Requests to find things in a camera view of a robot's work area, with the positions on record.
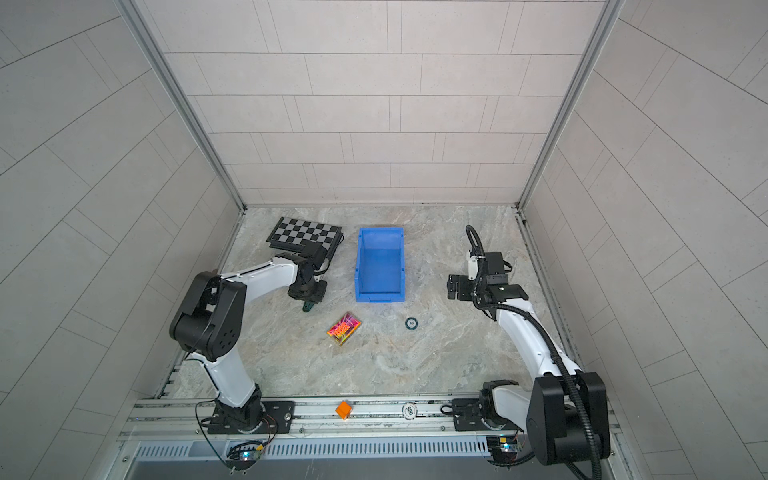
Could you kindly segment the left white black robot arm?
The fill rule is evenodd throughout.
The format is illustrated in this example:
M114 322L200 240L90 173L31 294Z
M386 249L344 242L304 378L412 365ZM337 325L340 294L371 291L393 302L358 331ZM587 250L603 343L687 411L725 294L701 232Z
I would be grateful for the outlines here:
M265 416L260 387L237 350L245 307L282 288L294 300L320 303L327 288L320 276L328 263L325 258L282 255L240 272L204 271L193 279L169 335L202 364L217 392L217 411L235 428L253 430Z

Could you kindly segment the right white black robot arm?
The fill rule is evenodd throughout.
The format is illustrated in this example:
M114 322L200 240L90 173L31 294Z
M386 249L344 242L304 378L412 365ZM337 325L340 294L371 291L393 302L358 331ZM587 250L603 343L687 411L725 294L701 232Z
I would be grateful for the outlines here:
M512 339L532 378L532 388L490 381L480 396L483 421L513 424L543 465L563 464L579 479L599 479L611 454L607 389L557 345L535 314L528 294L511 284L510 265L498 252L467 254L468 272L452 275L447 296L488 314Z

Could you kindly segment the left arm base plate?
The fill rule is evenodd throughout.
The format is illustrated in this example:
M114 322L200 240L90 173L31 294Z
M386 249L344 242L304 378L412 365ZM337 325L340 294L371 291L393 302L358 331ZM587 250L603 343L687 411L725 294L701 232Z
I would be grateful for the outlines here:
M216 402L204 426L214 435L287 434L295 406L293 401L254 401L235 408Z

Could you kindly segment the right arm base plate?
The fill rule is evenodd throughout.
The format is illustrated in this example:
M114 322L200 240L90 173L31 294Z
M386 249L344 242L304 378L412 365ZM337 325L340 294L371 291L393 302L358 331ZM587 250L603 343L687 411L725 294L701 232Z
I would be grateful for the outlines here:
M496 415L490 402L479 397L454 398L440 411L452 419L455 430L459 432L521 430L511 420Z

